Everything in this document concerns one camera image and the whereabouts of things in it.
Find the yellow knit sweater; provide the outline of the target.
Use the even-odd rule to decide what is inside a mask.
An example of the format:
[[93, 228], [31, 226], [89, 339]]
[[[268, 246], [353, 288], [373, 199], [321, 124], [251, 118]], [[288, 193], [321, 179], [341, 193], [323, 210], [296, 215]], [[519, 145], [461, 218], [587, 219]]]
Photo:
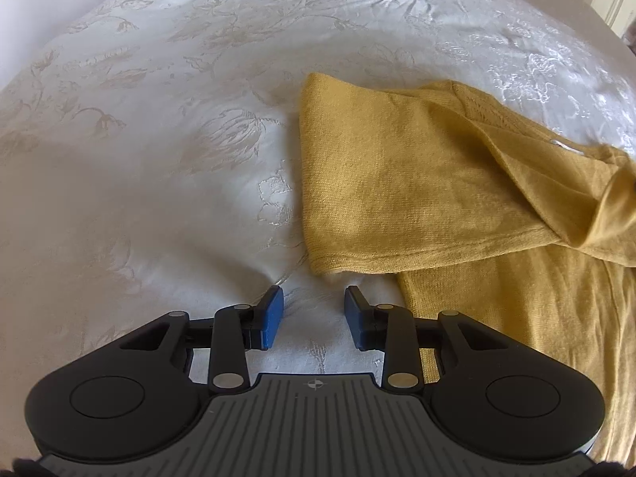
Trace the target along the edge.
[[311, 74], [300, 106], [310, 267], [395, 276], [601, 389], [603, 460], [635, 461], [635, 165], [455, 81], [368, 89]]

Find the white embroidered bedspread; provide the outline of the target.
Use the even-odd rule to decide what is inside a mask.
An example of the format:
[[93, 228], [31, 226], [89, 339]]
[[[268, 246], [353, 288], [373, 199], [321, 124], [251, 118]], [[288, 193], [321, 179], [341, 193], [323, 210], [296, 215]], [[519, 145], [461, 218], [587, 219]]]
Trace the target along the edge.
[[170, 310], [283, 288], [253, 372], [379, 372], [303, 243], [297, 100], [455, 79], [579, 143], [635, 149], [635, 59], [580, 0], [107, 0], [1, 93], [1, 462], [31, 387]]

